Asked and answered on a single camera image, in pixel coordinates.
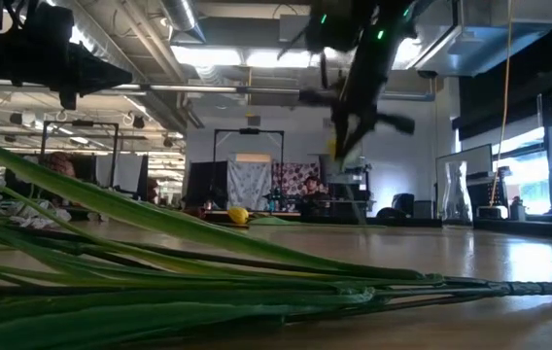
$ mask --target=yellow object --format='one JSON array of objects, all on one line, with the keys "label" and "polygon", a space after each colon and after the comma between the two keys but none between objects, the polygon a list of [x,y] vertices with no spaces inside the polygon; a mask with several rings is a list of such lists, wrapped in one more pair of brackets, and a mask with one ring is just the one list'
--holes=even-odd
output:
[{"label": "yellow object", "polygon": [[248,210],[240,207],[231,207],[227,211],[230,219],[237,225],[245,225],[248,221]]},{"label": "yellow object", "polygon": [[329,139],[328,141],[328,153],[330,157],[334,159],[336,157],[336,139]]}]

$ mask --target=green leaf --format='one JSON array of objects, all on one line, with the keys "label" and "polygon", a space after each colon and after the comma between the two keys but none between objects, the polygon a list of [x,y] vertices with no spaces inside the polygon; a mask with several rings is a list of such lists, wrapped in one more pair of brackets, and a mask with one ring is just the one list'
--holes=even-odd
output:
[{"label": "green leaf", "polygon": [[175,291],[145,290],[102,293],[71,297],[31,297],[22,301],[0,304],[0,323],[40,315],[74,312],[90,307],[165,303],[204,302],[231,305],[298,305],[348,306],[371,301],[373,289],[359,294],[327,295],[300,292],[271,291]]},{"label": "green leaf", "polygon": [[118,221],[140,228],[164,232],[182,239],[275,261],[347,270],[353,274],[366,274],[369,277],[404,280],[425,278],[423,274],[409,269],[363,266],[304,254],[241,234],[232,229],[189,219],[185,214],[154,209],[109,191],[89,186],[76,179],[57,174],[45,167],[13,155],[1,147],[0,163],[45,190],[81,203],[93,211],[104,213]]},{"label": "green leaf", "polygon": [[226,305],[196,302],[129,304],[26,317],[0,323],[0,349],[34,350],[67,343],[101,341],[131,333],[183,330],[247,316],[288,315],[321,310],[313,306]]}]

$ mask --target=table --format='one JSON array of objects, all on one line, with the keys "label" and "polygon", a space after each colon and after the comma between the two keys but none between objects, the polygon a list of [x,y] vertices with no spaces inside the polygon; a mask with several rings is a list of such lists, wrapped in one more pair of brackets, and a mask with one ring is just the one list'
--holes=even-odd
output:
[{"label": "table", "polygon": [[[98,234],[207,253],[213,248],[118,223]],[[552,281],[552,239],[462,228],[254,227],[250,234],[354,263],[496,280]],[[0,262],[33,263],[19,253]],[[285,327],[183,349],[552,349],[552,297],[507,297]]]}]

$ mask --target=ceiling light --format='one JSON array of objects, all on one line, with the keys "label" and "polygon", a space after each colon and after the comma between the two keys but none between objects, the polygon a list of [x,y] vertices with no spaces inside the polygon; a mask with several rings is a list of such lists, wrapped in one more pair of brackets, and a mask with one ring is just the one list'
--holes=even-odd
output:
[{"label": "ceiling light", "polygon": [[253,51],[246,65],[260,68],[306,68],[311,63],[309,52],[287,52],[278,59],[278,51]]},{"label": "ceiling light", "polygon": [[324,54],[326,55],[327,59],[337,59],[340,55],[342,55],[341,52],[338,52],[333,48],[325,48]]},{"label": "ceiling light", "polygon": [[214,65],[240,65],[241,56],[236,49],[207,49],[170,47],[179,63],[206,67]]},{"label": "ceiling light", "polygon": [[421,40],[405,38],[397,49],[393,69],[406,69],[408,65],[421,53]]},{"label": "ceiling light", "polygon": [[71,140],[81,143],[82,145],[87,145],[89,143],[84,137],[71,137]]},{"label": "ceiling light", "polygon": [[73,135],[73,131],[67,130],[64,127],[59,127],[58,130],[60,130],[60,132],[65,133],[67,135]]}]

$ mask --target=exposed duct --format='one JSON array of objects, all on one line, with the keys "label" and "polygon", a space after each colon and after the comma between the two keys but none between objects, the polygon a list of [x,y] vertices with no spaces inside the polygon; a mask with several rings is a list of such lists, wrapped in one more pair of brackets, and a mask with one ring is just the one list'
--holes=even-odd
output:
[{"label": "exposed duct", "polygon": [[403,68],[445,76],[475,76],[505,61],[508,24],[516,54],[552,29],[552,0],[516,1],[508,18],[508,0],[436,1],[420,16],[419,57]]},{"label": "exposed duct", "polygon": [[[147,83],[146,76],[133,64],[127,55],[110,38],[103,28],[90,16],[84,7],[73,0],[47,0],[55,6],[61,6],[73,11],[75,26],[82,32],[84,39],[89,41],[97,50],[97,54],[119,68],[122,68],[133,75],[134,83]],[[174,131],[185,132],[187,122],[174,107],[166,104],[163,98],[156,91],[146,91],[140,100],[146,105],[154,119],[162,127]]]},{"label": "exposed duct", "polygon": [[196,73],[205,85],[223,86],[224,77],[216,66],[196,67]]},{"label": "exposed duct", "polygon": [[201,43],[206,43],[190,0],[161,0],[161,5],[175,31],[182,31]]}]

